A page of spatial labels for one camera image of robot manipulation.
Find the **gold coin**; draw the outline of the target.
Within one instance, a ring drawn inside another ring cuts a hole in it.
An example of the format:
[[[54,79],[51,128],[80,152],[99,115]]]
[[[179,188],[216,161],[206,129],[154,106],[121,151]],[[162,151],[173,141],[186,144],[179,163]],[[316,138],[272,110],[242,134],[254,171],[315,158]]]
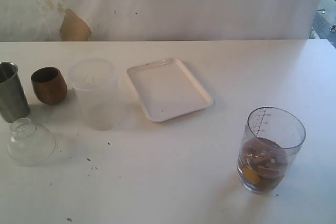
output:
[[[260,183],[260,177],[258,176],[258,174],[248,168],[248,167],[243,167],[242,168],[242,174],[243,174],[243,177],[246,179],[246,181],[250,184],[259,184]]]

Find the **brown wooden cubes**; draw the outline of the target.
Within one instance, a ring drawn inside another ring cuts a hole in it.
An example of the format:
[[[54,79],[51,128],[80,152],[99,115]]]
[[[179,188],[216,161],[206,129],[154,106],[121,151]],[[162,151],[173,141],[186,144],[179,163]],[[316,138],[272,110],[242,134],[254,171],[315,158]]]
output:
[[[285,176],[288,159],[285,152],[274,141],[253,138],[241,146],[238,156],[238,174],[251,190],[264,193],[275,189]],[[254,170],[260,177],[259,184],[250,184],[242,174],[242,168]]]

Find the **brown wooden cup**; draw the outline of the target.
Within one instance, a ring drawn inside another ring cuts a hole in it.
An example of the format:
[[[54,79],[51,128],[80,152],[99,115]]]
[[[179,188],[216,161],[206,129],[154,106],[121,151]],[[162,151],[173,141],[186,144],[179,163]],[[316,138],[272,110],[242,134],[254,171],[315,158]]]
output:
[[[58,68],[38,69],[30,79],[37,99],[43,104],[56,105],[65,99],[68,89]]]

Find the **stainless steel cup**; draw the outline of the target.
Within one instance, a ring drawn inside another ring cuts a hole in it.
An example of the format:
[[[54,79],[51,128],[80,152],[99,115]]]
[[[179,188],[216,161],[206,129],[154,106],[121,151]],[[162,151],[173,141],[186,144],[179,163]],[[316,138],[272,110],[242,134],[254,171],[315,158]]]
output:
[[[30,108],[18,76],[18,67],[12,62],[1,62],[1,117],[8,123],[24,118]]]

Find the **clear plastic shaker cup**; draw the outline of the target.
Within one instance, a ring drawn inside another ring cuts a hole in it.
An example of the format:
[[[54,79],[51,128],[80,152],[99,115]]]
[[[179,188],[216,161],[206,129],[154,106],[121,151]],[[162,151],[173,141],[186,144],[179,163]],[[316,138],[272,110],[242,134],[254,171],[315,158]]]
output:
[[[240,144],[237,172],[248,190],[263,194],[283,180],[306,139],[306,129],[293,114],[275,107],[253,110]]]

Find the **clear dome shaker lid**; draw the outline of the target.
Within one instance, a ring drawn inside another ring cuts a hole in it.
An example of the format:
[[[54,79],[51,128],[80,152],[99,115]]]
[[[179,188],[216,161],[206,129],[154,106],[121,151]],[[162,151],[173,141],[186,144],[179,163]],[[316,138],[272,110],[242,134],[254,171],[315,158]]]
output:
[[[56,146],[52,132],[29,118],[20,118],[10,125],[9,157],[18,166],[34,166],[45,160]]]

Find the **white rectangular tray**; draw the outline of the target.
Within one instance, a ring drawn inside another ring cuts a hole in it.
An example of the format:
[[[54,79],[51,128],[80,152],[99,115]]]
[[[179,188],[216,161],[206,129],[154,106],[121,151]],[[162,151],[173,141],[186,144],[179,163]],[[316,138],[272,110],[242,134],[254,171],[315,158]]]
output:
[[[161,123],[203,110],[213,104],[213,97],[177,58],[131,67],[130,83],[145,116]]]

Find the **translucent plastic container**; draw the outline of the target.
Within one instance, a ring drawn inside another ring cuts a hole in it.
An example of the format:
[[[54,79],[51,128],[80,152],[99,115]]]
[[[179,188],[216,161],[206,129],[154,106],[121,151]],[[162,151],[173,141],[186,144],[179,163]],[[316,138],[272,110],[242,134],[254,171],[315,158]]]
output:
[[[94,130],[112,128],[119,107],[113,63],[102,58],[85,59],[70,67],[68,77],[84,122]]]

